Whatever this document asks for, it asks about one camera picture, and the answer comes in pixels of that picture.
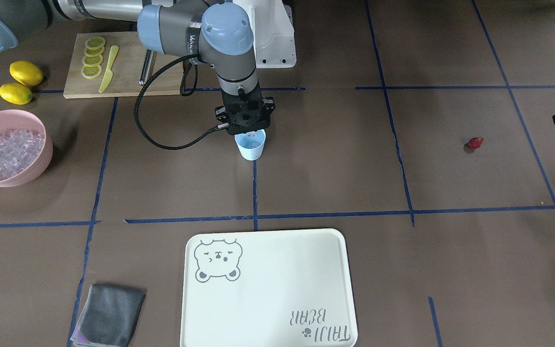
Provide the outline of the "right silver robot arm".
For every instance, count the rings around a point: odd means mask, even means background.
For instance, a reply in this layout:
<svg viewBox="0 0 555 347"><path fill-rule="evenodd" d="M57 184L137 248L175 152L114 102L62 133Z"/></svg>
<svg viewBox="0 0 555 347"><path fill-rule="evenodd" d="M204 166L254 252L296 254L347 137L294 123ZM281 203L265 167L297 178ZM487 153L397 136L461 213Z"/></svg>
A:
<svg viewBox="0 0 555 347"><path fill-rule="evenodd" d="M255 23L231 0L0 0L0 52L62 20L135 22L149 50L214 66L223 105L216 118L231 135L270 126L275 102L256 73Z"/></svg>

